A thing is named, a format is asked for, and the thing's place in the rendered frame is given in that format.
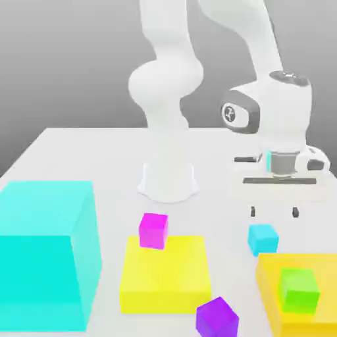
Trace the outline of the large orange box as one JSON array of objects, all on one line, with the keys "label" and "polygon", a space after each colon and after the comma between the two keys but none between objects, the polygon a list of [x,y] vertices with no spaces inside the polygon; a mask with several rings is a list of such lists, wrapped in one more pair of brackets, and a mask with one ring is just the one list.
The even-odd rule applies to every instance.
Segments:
[{"label": "large orange box", "polygon": [[[313,315],[282,311],[278,296],[281,268],[315,273],[321,296]],[[337,253],[261,253],[256,280],[273,337],[337,337]]]}]

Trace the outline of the small purple cube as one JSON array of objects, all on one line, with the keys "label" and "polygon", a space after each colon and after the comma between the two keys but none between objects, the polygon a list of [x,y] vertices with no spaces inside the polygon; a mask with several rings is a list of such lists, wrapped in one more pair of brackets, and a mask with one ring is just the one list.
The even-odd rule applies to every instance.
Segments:
[{"label": "small purple cube", "polygon": [[201,337],[237,337],[239,316],[222,297],[197,308],[196,330]]}]

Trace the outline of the small cyan cube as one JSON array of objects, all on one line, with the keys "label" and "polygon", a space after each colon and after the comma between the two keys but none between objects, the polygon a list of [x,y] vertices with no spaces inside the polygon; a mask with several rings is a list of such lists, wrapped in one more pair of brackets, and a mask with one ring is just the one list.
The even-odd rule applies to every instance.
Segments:
[{"label": "small cyan cube", "polygon": [[254,257],[260,253],[276,253],[279,236],[271,224],[251,224],[247,242]]}]

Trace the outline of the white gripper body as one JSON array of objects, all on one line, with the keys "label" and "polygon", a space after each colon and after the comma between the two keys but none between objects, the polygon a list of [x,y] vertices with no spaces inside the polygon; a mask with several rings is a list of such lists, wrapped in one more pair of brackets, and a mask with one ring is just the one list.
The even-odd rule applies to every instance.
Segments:
[{"label": "white gripper body", "polygon": [[260,201],[279,201],[284,203],[309,202],[326,199],[330,195],[330,175],[316,176],[316,184],[244,184],[243,174],[229,176],[229,196],[258,203]]}]

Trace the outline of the small green cube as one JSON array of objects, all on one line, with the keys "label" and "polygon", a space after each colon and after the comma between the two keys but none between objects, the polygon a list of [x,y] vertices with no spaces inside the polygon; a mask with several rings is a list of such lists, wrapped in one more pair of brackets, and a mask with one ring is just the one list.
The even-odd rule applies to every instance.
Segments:
[{"label": "small green cube", "polygon": [[311,269],[281,268],[278,296],[282,311],[313,315],[321,291]]}]

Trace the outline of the large cyan box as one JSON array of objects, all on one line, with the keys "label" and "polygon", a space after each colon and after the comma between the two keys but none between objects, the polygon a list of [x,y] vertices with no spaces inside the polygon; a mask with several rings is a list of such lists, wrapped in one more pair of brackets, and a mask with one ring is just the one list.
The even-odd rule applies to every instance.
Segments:
[{"label": "large cyan box", "polygon": [[83,332],[102,268],[89,181],[0,191],[0,332]]}]

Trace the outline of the small magenta cube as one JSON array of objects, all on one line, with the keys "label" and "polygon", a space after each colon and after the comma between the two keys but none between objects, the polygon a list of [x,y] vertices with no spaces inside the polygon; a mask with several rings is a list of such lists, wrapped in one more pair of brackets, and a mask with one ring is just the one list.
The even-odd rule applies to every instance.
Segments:
[{"label": "small magenta cube", "polygon": [[140,246],[163,250],[167,242],[168,228],[168,215],[144,213],[138,227]]}]

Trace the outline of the large yellow box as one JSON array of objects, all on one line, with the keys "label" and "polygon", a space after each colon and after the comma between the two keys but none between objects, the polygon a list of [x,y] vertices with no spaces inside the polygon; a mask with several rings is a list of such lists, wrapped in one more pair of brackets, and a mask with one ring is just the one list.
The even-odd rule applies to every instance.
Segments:
[{"label": "large yellow box", "polygon": [[194,314],[211,300],[211,279],[202,236],[169,236],[165,249],[126,244],[119,287],[123,314]]}]

